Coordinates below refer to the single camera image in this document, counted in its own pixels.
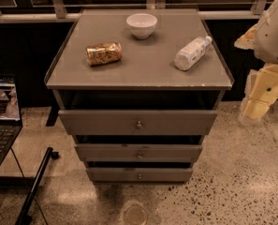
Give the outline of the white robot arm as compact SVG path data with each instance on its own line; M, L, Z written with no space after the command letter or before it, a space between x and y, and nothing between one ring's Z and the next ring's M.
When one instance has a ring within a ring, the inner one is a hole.
M272 2L234 46L253 50L255 57L264 62L259 71L250 71L241 103L243 117L259 120L278 99L278 0Z

